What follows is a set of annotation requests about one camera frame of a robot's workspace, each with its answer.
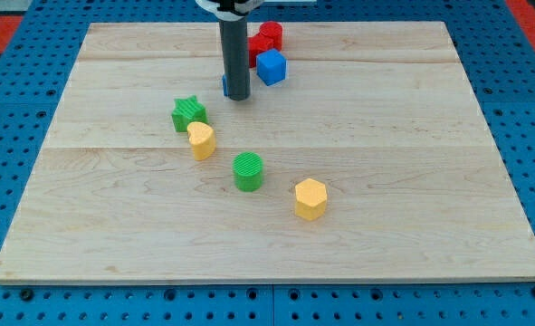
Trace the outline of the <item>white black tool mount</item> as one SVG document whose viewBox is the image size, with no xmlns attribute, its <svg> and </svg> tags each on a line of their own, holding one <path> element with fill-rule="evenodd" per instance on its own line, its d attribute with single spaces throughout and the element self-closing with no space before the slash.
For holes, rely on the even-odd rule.
<svg viewBox="0 0 535 326">
<path fill-rule="evenodd" d="M 218 20 L 239 21 L 264 3 L 264 0 L 196 0 L 196 4 Z"/>
</svg>

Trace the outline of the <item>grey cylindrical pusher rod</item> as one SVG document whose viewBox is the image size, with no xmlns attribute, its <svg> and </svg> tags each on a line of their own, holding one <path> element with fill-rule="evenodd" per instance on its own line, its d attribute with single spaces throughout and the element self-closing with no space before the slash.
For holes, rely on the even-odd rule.
<svg viewBox="0 0 535 326">
<path fill-rule="evenodd" d="M 250 97 L 247 19 L 219 21 L 227 97 L 244 101 Z"/>
</svg>

